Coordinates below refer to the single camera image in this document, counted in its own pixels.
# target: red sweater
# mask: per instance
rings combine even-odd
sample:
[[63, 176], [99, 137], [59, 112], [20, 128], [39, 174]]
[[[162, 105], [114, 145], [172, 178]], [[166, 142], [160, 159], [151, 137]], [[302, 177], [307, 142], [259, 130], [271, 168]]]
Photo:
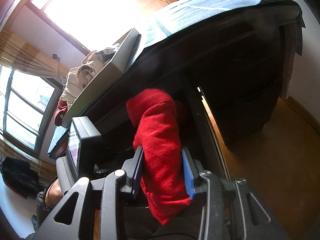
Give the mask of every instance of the red sweater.
[[141, 188], [154, 217], [165, 224], [191, 203], [182, 171], [176, 107], [159, 89], [144, 90], [126, 106], [132, 124], [138, 126], [133, 147], [141, 145], [144, 150]]

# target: monitor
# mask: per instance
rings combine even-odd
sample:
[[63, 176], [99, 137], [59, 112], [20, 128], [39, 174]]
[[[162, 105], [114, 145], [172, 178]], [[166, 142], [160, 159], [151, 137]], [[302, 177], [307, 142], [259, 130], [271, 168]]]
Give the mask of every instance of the monitor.
[[69, 129], [67, 160], [74, 181], [93, 178], [102, 136], [87, 116], [73, 117]]

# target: window frame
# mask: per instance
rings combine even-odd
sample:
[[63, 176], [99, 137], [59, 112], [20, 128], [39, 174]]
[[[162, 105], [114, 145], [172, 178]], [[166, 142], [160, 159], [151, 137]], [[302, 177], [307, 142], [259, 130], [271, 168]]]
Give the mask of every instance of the window frame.
[[35, 13], [40, 19], [42, 19], [45, 23], [47, 23], [51, 28], [53, 28], [57, 33], [59, 33], [63, 38], [65, 38], [68, 42], [70, 42], [76, 49], [78, 49], [80, 52], [82, 52], [85, 56], [87, 56], [90, 51], [82, 45], [76, 38], [74, 38], [72, 35], [61, 29], [54, 21], [52, 21], [45, 13], [44, 10], [47, 8], [47, 6], [50, 4], [52, 0], [48, 0], [45, 5], [39, 9], [37, 6], [35, 6], [31, 0], [27, 0], [25, 5], [33, 12]]
[[[54, 112], [56, 110], [56, 105], [58, 104], [59, 97], [62, 93], [62, 85], [52, 78], [41, 78], [54, 88], [54, 91], [51, 95], [51, 98], [47, 104], [45, 111], [42, 111], [41, 109], [37, 108], [32, 103], [30, 103], [28, 100], [23, 98], [23, 96], [21, 96], [17, 91], [15, 91], [12, 88], [13, 74], [15, 71], [16, 70], [14, 70], [14, 69], [11, 70], [11, 73], [10, 73], [10, 76], [9, 76], [9, 79], [7, 82], [7, 89], [6, 89], [6, 94], [5, 94], [5, 98], [4, 98], [4, 100], [5, 100], [4, 101], [4, 117], [2, 120], [3, 129], [2, 130], [0, 129], [0, 131], [3, 134], [3, 137], [6, 138], [8, 141], [10, 141], [12, 144], [14, 144], [16, 147], [18, 147], [19, 149], [21, 149], [22, 151], [24, 151], [25, 153], [29, 154], [32, 157], [39, 158], [42, 144], [44, 141], [44, 137], [46, 135], [45, 131], [48, 129], [50, 121], [52, 120], [52, 117], [53, 117]], [[21, 100], [23, 100], [30, 107], [32, 107], [33, 109], [35, 109], [36, 111], [38, 111], [39, 113], [41, 113], [43, 115], [38, 132], [32, 130], [32, 128], [29, 128], [27, 125], [23, 125], [23, 122], [19, 122], [18, 120], [16, 120], [16, 118], [14, 116], [8, 114], [8, 104], [9, 104], [9, 97], [10, 97], [11, 92], [14, 93], [15, 95], [17, 95]], [[26, 130], [28, 130], [29, 132], [31, 132], [32, 134], [37, 136], [36, 143], [35, 143], [35, 149], [31, 149], [30, 147], [25, 145], [23, 142], [16, 139], [14, 136], [12, 136], [10, 133], [7, 132], [7, 130], [6, 130], [7, 115], [10, 118], [12, 118], [15, 122], [17, 122], [19, 125], [21, 125], [23, 128], [25, 128]]]

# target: clothing pile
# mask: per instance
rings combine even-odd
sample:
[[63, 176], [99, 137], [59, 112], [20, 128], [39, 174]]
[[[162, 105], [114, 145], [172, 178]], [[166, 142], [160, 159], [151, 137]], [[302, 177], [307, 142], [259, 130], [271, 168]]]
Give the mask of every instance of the clothing pile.
[[62, 118], [73, 102], [100, 70], [110, 62], [120, 45], [121, 43], [117, 43], [100, 51], [94, 50], [81, 62], [81, 66], [69, 70], [67, 82], [58, 102], [58, 110], [55, 113], [56, 126], [62, 125]]

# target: cable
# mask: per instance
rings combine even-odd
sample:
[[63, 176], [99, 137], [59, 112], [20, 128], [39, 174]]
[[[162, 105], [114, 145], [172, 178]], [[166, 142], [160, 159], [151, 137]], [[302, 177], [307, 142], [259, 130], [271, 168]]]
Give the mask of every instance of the cable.
[[157, 238], [157, 237], [161, 237], [161, 236], [172, 236], [172, 235], [188, 236], [188, 237], [191, 237], [192, 239], [198, 240], [197, 237], [194, 237], [194, 236], [191, 236], [191, 235], [188, 235], [188, 234], [184, 234], [184, 233], [169, 233], [169, 234], [163, 234], [163, 235], [154, 236], [153, 238], [144, 239], [144, 240], [152, 240], [152, 239], [155, 239], [155, 238]]
[[62, 79], [62, 77], [60, 76], [60, 58], [58, 57], [57, 54], [52, 54], [52, 58], [56, 59], [58, 61], [58, 77], [62, 80], [62, 83], [64, 84], [64, 80]]

